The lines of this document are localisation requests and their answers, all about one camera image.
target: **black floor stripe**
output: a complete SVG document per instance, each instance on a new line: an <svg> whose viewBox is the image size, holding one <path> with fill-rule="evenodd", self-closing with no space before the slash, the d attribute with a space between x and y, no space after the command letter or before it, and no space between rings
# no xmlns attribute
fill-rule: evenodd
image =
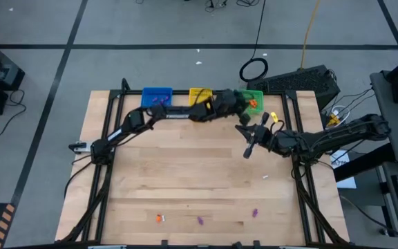
<svg viewBox="0 0 398 249"><path fill-rule="evenodd" d="M386 22L388 23L388 25L389 25L389 27L391 29L392 35L394 36L394 39L395 39L395 41L397 42L397 45L398 45L398 30L397 30L397 27L394 24L394 21L391 18L391 14L388 11L388 8L386 7L386 4L385 4L385 2L383 0L377 0L377 2L379 3L381 11L382 11L383 15L385 16Z"/></svg>
<svg viewBox="0 0 398 249"><path fill-rule="evenodd" d="M21 200L21 196L24 191L24 187L26 186L26 183L27 183L28 175L30 173L30 170L32 169L33 160L35 159L39 143L41 142L42 134L44 132L44 128L46 127L48 115L50 114L50 110L52 109L53 101L55 100L56 92L58 90L59 83L61 82L61 77L64 72L64 69L66 68L68 56L70 55L71 45L75 41L77 29L79 28L79 25L81 24L81 19L84 14L84 11L86 9L87 1L88 0L82 0L82 2L81 2L81 6L79 7L79 11L77 13L75 23L73 24L73 27L72 27L72 30L70 33L70 37L68 38L68 41L67 41L66 49L64 51L64 54L62 55L61 62L59 63L55 78L53 80L52 86L48 93L46 104L44 105L44 109L42 111L41 118L39 119L39 123L36 128L35 136L33 137L32 144L30 145L30 149L28 150L26 161L24 162L24 166L21 171L21 176L18 179L18 183L15 188L15 192L13 193L12 204L15 206L18 206L19 201Z"/></svg>
<svg viewBox="0 0 398 249"><path fill-rule="evenodd" d="M71 49L87 50L176 50L176 49L254 49L254 44L73 44ZM66 49L67 45L61 44L0 44L0 49ZM271 50L301 50L299 44L259 44L259 49ZM398 50L398 45L307 45L308 50Z"/></svg>

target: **wooden table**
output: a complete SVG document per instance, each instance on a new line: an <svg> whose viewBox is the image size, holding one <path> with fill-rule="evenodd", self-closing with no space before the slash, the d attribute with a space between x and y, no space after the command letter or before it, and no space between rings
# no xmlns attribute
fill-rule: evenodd
<svg viewBox="0 0 398 249"><path fill-rule="evenodd" d="M304 130L320 131L314 93L297 93ZM187 105L187 99L187 95L174 95L172 105ZM140 100L140 95L127 95L123 116L139 106ZM108 91L91 93L81 140L100 138L107 102ZM283 119L279 96L265 96L264 102L266 111L275 111ZM289 106L293 119L291 102ZM259 120L260 116L252 117L252 123ZM167 239L171 245L237 241L252 245L253 240L260 240L263 246L304 245L291 159L261 147L254 148L249 160L244 159L247 144L234 128L237 124L237 117L207 123L163 120L153 131L119 147L102 243L160 245ZM327 156L321 161L330 163ZM72 174L87 162L88 158L75 164ZM68 188L56 239L65 237L86 210L94 169L89 167ZM320 210L348 240L332 170L318 164L312 166L312 172ZM258 209L256 218L254 209ZM307 212L312 239L317 241L314 217L309 209ZM165 222L156 222L158 214L164 215ZM94 214L90 238L94 238L96 221Z"/></svg>

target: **white paper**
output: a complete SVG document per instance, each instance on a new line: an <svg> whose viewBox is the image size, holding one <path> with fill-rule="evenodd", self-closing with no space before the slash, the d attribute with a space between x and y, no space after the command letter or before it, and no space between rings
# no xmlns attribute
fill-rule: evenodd
<svg viewBox="0 0 398 249"><path fill-rule="evenodd" d="M338 166L342 166L342 165L350 162L350 157L348 156L348 153L346 153L344 156L342 156L343 153L345 153L345 150L340 149L331 155L331 166L334 169L337 168ZM337 183L337 188L356 189L357 188L356 181L354 180L354 177L350 177L343 181L339 181Z"/></svg>

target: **plastic bin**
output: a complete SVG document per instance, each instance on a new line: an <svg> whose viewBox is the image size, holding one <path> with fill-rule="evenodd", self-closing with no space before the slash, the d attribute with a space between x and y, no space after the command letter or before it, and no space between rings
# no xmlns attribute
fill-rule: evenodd
<svg viewBox="0 0 398 249"><path fill-rule="evenodd" d="M145 87L142 89L141 107L163 104L171 106L173 89L171 87Z"/></svg>
<svg viewBox="0 0 398 249"><path fill-rule="evenodd" d="M206 100L209 97L213 97L213 90L212 89L204 89L204 88L190 88L190 94L188 96L188 105L192 106L198 99L197 103L201 103L202 101Z"/></svg>
<svg viewBox="0 0 398 249"><path fill-rule="evenodd" d="M257 114L263 112L263 92L254 90L239 90L247 101L255 100L257 101L257 107L248 106L246 112L248 114Z"/></svg>

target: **yellow bin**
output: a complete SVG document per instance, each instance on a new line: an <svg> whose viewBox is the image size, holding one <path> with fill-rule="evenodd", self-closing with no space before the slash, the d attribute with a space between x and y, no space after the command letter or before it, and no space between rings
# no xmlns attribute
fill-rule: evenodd
<svg viewBox="0 0 398 249"><path fill-rule="evenodd" d="M206 100L209 97L213 97L213 90L212 89L204 89L204 88L190 88L190 94L188 96L188 104L192 106L198 99L197 103L201 103L202 101Z"/></svg>

